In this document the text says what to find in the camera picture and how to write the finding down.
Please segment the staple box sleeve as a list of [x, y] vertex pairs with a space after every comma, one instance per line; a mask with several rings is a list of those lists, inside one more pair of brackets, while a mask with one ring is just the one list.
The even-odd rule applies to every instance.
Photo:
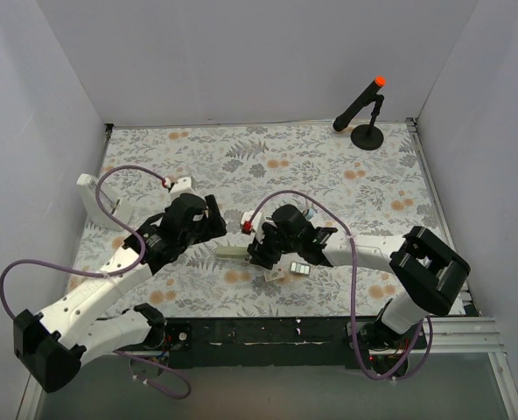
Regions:
[[269, 270], [264, 275], [264, 279], [267, 283], [278, 281], [278, 280], [284, 280], [285, 279], [285, 272], [282, 268], [273, 268], [272, 270]]

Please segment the beige stapler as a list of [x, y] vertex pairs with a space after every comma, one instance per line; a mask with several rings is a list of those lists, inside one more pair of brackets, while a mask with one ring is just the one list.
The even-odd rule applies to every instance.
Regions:
[[250, 258], [246, 247], [219, 246], [215, 255], [221, 260], [248, 261]]

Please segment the staple tray with staples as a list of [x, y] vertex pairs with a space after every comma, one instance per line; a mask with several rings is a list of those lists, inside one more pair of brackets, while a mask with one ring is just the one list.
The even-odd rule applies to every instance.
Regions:
[[292, 262], [289, 268], [290, 273], [299, 275], [299, 276], [309, 276], [311, 272], [311, 267], [308, 264], [304, 264], [301, 262]]

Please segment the light blue stapler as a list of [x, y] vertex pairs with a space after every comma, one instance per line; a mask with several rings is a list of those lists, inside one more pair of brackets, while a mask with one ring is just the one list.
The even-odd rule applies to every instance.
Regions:
[[311, 207], [304, 210], [304, 217], [308, 221], [310, 221], [316, 214], [316, 211]]

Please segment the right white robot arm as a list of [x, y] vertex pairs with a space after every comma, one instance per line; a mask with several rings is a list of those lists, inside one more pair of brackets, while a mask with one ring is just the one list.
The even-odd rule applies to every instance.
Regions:
[[399, 236], [351, 237], [336, 227], [314, 227], [305, 213], [284, 205], [268, 220], [246, 212], [241, 231], [253, 237], [247, 247], [250, 263], [267, 270], [283, 255], [296, 254], [314, 266], [358, 266], [394, 274], [402, 293], [357, 334], [369, 348], [398, 346], [426, 316], [448, 315], [470, 274], [465, 259], [420, 226]]

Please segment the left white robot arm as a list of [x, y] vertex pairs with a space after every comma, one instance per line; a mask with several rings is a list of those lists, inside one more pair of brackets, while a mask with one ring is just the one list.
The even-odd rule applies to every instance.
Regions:
[[129, 237], [94, 278], [38, 313], [21, 311], [13, 320], [15, 355], [41, 388], [52, 393], [102, 355], [128, 346], [161, 347], [166, 320], [150, 304], [138, 304], [113, 318], [103, 313], [190, 246], [226, 232], [213, 195], [180, 194]]

